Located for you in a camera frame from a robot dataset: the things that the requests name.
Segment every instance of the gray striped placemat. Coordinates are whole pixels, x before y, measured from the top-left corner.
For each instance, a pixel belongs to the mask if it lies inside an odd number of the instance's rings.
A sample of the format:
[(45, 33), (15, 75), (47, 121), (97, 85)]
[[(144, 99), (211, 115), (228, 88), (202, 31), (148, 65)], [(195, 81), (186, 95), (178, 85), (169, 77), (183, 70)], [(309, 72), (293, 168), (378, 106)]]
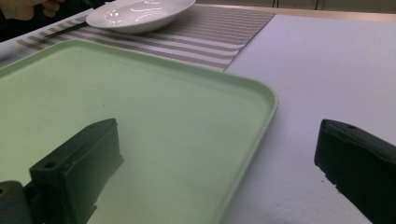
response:
[(65, 40), (82, 39), (224, 70), (274, 15), (254, 10), (193, 6), (170, 25), (147, 35), (125, 35), (87, 26), (50, 39), (44, 37), (85, 21), (83, 17), (18, 39), (15, 45), (35, 53)]

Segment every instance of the table surface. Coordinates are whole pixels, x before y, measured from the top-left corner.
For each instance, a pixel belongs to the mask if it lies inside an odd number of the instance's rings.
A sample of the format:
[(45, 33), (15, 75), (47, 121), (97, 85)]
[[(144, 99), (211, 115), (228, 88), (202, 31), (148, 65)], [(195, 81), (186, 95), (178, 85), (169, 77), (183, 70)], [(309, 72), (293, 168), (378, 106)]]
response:
[[(370, 223), (314, 154), (322, 119), (396, 144), (396, 16), (277, 13), (226, 69), (269, 84), (279, 108), (224, 223)], [(0, 66), (27, 56), (10, 41), (0, 44)]]

